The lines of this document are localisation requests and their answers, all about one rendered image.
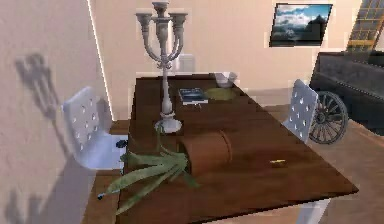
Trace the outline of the framed mountain picture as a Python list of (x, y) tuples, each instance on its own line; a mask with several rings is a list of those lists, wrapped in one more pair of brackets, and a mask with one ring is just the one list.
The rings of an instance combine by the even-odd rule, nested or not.
[(332, 4), (277, 3), (269, 46), (321, 46), (332, 7)]

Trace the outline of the brown wooden dining table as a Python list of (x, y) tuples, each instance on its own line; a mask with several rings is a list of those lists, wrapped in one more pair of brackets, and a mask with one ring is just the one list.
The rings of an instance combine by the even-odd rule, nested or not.
[[(230, 163), (197, 177), (198, 188), (183, 178), (163, 182), (116, 224), (202, 224), (279, 207), (344, 196), (357, 187), (294, 136), (240, 88), (229, 101), (185, 106), (181, 88), (203, 90), (216, 85), (211, 75), (168, 78), (176, 117), (183, 124), (163, 143), (175, 148), (182, 136), (223, 131), (231, 142)], [(269, 161), (286, 160), (284, 167)]]

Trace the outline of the black cart with spoked wheel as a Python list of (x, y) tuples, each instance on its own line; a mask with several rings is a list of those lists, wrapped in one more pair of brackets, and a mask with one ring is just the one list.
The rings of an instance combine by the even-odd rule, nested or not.
[(318, 108), (309, 137), (318, 144), (343, 138), (350, 120), (384, 136), (384, 52), (321, 52), (310, 87)]

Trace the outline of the white perforated chair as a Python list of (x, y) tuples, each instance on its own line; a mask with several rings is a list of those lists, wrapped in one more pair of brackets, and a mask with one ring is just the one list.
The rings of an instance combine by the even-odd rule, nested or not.
[(294, 82), (288, 117), (283, 125), (304, 143), (309, 139), (317, 101), (318, 94), (313, 89), (300, 79)]
[(100, 98), (87, 86), (66, 100), (62, 105), (67, 133), (76, 161), (91, 170), (124, 168), (120, 157), (126, 148), (116, 143), (127, 140), (127, 135), (112, 135), (99, 119)]

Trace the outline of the green plant in brown pot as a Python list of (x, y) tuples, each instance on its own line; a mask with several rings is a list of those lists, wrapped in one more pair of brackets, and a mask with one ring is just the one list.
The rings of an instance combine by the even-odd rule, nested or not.
[(166, 148), (162, 143), (161, 137), (164, 133), (164, 128), (156, 128), (157, 154), (127, 151), (121, 155), (120, 161), (131, 165), (134, 170), (113, 181), (103, 193), (97, 195), (97, 199), (101, 200), (106, 195), (118, 193), (139, 181), (154, 177), (152, 182), (117, 209), (117, 215), (134, 207), (166, 180), (174, 181), (183, 176), (187, 186), (198, 188), (198, 176), (218, 169), (232, 160), (231, 142), (223, 131), (182, 136), (177, 140), (175, 151)]

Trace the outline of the white wall box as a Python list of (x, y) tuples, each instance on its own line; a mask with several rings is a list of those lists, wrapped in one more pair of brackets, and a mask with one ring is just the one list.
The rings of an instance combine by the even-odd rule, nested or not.
[(192, 54), (181, 54), (179, 56), (179, 71), (190, 73), (195, 71), (195, 57)]

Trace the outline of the white bowl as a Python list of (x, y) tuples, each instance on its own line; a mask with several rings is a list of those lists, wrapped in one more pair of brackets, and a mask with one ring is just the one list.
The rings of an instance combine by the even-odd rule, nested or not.
[(218, 72), (214, 76), (220, 88), (231, 88), (237, 79), (237, 75), (234, 72)]

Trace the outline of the dark blue book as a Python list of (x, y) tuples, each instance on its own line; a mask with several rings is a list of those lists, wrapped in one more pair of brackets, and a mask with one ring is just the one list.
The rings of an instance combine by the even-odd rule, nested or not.
[(196, 105), (208, 102), (208, 98), (201, 88), (181, 88), (179, 96), (183, 105)]

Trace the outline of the yellow framed window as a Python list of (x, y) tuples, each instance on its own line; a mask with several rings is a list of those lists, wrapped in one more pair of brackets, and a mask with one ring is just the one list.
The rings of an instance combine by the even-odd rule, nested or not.
[(362, 0), (346, 50), (372, 51), (384, 28), (384, 0)]

